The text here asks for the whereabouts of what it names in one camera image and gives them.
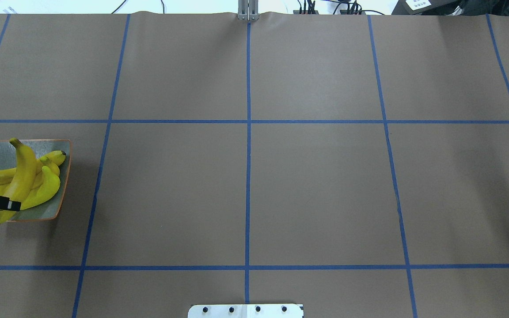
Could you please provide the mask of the grey square plate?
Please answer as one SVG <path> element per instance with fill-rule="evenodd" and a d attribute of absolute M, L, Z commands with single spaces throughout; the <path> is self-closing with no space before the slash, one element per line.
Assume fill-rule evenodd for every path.
<path fill-rule="evenodd" d="M 42 185 L 31 189 L 21 209 L 6 219 L 8 222 L 47 221 L 55 219 L 60 211 L 68 181 L 71 164 L 72 143 L 70 140 L 34 139 L 22 140 L 39 159 L 51 151 L 65 151 L 66 159 L 60 165 L 60 175 L 51 173 L 48 167 L 42 168 Z M 0 170 L 16 168 L 15 148 L 9 141 L 0 140 Z"/>

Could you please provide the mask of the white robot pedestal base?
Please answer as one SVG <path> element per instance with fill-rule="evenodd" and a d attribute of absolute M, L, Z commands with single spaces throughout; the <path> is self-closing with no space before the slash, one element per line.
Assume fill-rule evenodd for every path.
<path fill-rule="evenodd" d="M 188 310 L 188 318 L 304 318 L 302 304 L 200 304 Z"/>

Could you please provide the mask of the aluminium frame post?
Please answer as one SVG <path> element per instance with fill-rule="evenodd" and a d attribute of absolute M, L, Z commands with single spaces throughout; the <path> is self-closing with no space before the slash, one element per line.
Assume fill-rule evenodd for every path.
<path fill-rule="evenodd" d="M 258 0 L 238 0 L 238 20 L 254 22 L 259 19 Z"/>

